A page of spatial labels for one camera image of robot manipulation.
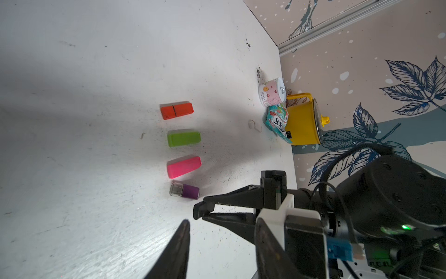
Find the green usb drive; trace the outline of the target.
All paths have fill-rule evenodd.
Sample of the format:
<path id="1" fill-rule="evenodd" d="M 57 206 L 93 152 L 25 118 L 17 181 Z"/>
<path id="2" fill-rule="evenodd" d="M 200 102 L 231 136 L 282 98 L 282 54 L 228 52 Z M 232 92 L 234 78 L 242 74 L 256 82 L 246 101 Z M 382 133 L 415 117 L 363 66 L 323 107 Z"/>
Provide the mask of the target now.
<path id="1" fill-rule="evenodd" d="M 195 130 L 170 131 L 167 134 L 167 142 L 170 148 L 194 145 L 201 142 L 201 134 Z"/>

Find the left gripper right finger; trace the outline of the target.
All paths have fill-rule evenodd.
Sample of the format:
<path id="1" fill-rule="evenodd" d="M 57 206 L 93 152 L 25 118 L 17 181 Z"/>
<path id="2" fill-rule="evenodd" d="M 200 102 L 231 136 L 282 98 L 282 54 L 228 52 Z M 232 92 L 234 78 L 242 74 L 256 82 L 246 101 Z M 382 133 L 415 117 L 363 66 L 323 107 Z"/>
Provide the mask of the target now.
<path id="1" fill-rule="evenodd" d="M 256 223 L 254 245 L 259 279 L 306 279 L 262 218 L 259 218 Z"/>

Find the red usb drive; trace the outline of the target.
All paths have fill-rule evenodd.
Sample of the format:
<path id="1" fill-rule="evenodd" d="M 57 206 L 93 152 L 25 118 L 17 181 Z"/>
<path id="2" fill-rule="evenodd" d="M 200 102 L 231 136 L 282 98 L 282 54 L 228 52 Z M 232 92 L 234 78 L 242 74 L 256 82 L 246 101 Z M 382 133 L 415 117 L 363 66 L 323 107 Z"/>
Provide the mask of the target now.
<path id="1" fill-rule="evenodd" d="M 187 101 L 162 104 L 160 106 L 160 111 L 163 120 L 175 119 L 178 117 L 191 115 L 195 112 L 193 105 Z"/>

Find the yellow toy pot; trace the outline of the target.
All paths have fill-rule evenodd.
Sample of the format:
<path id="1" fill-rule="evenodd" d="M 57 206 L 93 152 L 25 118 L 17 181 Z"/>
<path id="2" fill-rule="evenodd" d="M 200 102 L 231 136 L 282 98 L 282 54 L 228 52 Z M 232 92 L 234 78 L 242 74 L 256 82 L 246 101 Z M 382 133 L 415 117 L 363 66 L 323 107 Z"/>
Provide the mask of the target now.
<path id="1" fill-rule="evenodd" d="M 286 136 L 292 145 L 322 144 L 323 128 L 328 125 L 330 117 L 324 116 L 318 108 L 316 99 L 310 93 L 288 95 L 286 100 L 293 101 L 307 98 L 308 101 L 287 108 L 288 122 Z"/>

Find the green candy packet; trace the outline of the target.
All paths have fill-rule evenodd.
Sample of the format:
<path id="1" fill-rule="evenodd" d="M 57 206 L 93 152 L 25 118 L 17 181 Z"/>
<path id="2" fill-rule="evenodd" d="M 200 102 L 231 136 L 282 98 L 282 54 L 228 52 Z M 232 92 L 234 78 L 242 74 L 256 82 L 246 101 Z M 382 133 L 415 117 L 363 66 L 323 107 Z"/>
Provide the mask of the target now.
<path id="1" fill-rule="evenodd" d="M 280 137 L 286 143 L 291 144 L 291 140 L 286 133 L 286 126 L 288 124 L 289 114 L 284 103 L 273 105 L 267 108 L 265 125 Z"/>

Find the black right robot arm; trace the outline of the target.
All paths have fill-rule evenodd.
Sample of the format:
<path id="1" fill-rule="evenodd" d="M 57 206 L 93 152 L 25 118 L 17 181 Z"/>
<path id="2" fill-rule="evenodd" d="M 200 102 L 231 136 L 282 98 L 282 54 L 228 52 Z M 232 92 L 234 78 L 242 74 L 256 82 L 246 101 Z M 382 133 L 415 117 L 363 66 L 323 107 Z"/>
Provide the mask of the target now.
<path id="1" fill-rule="evenodd" d="M 311 191 L 263 171 L 259 185 L 205 197 L 193 217 L 254 244 L 261 279 L 361 279 L 361 261 L 387 279 L 446 276 L 446 181 L 390 145 L 342 152 Z"/>

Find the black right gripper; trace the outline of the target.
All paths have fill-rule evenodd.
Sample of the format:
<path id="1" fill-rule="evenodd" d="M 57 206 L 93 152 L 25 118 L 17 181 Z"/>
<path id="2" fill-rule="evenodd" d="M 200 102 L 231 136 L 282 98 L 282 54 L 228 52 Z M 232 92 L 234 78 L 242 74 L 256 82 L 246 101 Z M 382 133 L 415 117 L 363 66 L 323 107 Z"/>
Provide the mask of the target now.
<path id="1" fill-rule="evenodd" d="M 249 185 L 227 194 L 206 196 L 208 213 L 204 221 L 224 227 L 254 244 L 256 217 L 253 213 L 211 213 L 215 205 L 237 206 L 252 209 L 279 209 L 286 196 L 294 196 L 294 207 L 308 209 L 311 193 L 307 189 L 288 189 L 287 175 L 281 170 L 261 172 L 261 186 Z"/>

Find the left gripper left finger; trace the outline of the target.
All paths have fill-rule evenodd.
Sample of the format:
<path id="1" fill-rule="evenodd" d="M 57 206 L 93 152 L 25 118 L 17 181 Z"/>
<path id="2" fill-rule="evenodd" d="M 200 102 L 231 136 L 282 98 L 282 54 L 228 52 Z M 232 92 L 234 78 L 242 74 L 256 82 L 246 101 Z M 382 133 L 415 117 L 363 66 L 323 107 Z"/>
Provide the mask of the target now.
<path id="1" fill-rule="evenodd" d="M 145 279 L 185 279 L 190 249 L 190 222 L 183 220 Z"/>

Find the clear usb cap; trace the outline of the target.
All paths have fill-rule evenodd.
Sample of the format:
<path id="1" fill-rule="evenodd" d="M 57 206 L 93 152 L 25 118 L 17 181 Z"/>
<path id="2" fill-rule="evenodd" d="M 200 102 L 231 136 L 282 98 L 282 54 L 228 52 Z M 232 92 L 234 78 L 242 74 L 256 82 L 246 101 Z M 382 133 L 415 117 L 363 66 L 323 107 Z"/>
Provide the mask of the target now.
<path id="1" fill-rule="evenodd" d="M 249 125 L 249 129 L 255 130 L 259 133 L 262 132 L 262 125 L 260 123 L 255 122 L 254 120 L 249 120 L 248 125 Z"/>

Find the pink usb drive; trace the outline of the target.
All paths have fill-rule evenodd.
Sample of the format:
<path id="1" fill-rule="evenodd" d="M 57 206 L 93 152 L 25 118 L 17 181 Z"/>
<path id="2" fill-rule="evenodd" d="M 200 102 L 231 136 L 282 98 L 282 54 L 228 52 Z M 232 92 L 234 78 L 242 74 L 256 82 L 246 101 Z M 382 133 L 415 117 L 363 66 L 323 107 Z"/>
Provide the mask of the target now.
<path id="1" fill-rule="evenodd" d="M 167 174 L 170 179 L 183 176 L 190 172 L 199 169 L 202 166 L 202 161 L 199 156 L 189 157 L 187 159 L 178 160 L 167 165 Z"/>

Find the purple usb drive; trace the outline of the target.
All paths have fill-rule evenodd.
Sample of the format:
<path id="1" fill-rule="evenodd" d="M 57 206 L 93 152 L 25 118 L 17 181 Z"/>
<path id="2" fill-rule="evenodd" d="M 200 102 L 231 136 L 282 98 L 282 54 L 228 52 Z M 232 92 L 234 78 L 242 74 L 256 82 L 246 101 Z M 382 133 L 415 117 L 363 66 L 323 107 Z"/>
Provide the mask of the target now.
<path id="1" fill-rule="evenodd" d="M 173 181 L 169 194 L 171 196 L 198 200 L 200 196 L 200 188 Z"/>

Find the black usb drive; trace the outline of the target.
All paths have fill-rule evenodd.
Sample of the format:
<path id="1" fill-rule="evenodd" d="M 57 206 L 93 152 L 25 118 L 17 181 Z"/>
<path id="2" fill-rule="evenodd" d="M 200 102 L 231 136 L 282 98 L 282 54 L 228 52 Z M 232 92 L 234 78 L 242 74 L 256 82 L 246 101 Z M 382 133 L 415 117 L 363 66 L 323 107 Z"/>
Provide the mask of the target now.
<path id="1" fill-rule="evenodd" d="M 208 213 L 208 203 L 207 202 L 199 202 L 196 203 L 193 207 L 193 218 L 198 220 L 202 218 L 204 215 Z"/>

